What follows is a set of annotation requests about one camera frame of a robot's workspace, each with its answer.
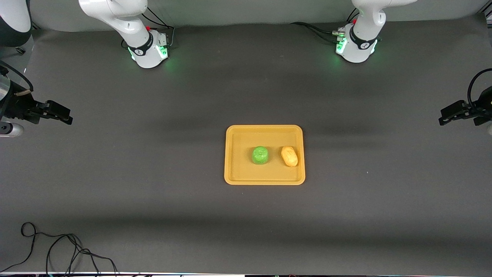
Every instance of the metal connector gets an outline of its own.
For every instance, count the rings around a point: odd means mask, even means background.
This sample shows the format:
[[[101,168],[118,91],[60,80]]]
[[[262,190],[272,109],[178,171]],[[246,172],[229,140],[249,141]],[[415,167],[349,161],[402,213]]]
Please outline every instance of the metal connector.
[[[332,35],[339,36],[339,37],[345,37],[345,31],[332,31]]]

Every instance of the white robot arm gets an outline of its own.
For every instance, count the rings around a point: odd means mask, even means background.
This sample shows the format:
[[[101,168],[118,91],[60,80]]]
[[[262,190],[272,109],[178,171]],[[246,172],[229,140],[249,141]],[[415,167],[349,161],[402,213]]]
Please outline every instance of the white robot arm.
[[[156,67],[168,57],[166,35],[148,31],[137,17],[147,9],[147,0],[79,0],[79,4],[85,14],[120,33],[140,67]]]
[[[387,7],[404,6],[417,0],[352,0],[360,15],[355,24],[349,23],[338,29],[345,32],[340,39],[337,54],[352,63],[361,63],[369,58],[377,44],[377,36],[386,23]]]
[[[31,37],[31,16],[25,0],[0,1],[0,46],[17,47]]]

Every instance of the plastic tray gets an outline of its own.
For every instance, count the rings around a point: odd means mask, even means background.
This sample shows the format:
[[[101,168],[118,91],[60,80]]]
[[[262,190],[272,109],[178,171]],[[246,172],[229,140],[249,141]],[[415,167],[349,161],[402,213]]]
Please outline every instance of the plastic tray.
[[[264,146],[269,160],[264,165],[251,160],[253,149]],[[299,160],[288,167],[280,151],[292,146]],[[303,131],[297,125],[233,125],[225,138],[224,179],[231,185],[300,185],[306,179]]]

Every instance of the dark gray table surface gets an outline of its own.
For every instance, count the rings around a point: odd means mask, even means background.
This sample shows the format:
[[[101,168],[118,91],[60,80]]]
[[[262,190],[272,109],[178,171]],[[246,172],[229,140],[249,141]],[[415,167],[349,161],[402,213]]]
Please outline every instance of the dark gray table surface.
[[[492,65],[484,16],[381,36],[350,64],[300,26],[186,27],[141,69],[116,32],[39,33],[26,75],[74,121],[0,139],[1,267],[27,255],[32,221],[120,271],[491,276],[492,137],[437,121]],[[225,183],[233,124],[301,126],[305,183]],[[12,270],[44,270],[52,241]],[[54,269],[70,254],[57,247]]]

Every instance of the green led light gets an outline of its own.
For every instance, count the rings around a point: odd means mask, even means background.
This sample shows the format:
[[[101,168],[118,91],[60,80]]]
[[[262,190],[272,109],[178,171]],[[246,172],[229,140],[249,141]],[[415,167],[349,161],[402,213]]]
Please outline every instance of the green led light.
[[[133,53],[131,52],[130,47],[128,47],[128,52],[130,52],[131,59],[135,61],[135,57],[133,56]]]
[[[339,42],[339,44],[341,44],[341,45],[339,45],[339,46],[337,47],[337,53],[342,54],[342,53],[343,53],[343,51],[345,50],[345,46],[347,45],[347,38],[342,39],[342,40]]]
[[[377,39],[374,42],[374,46],[372,47],[372,50],[370,51],[371,54],[374,53],[374,50],[376,49],[376,44],[377,44]]]
[[[163,59],[167,58],[166,47],[156,45],[155,48],[157,49],[157,52],[159,53],[161,58],[163,58]]]

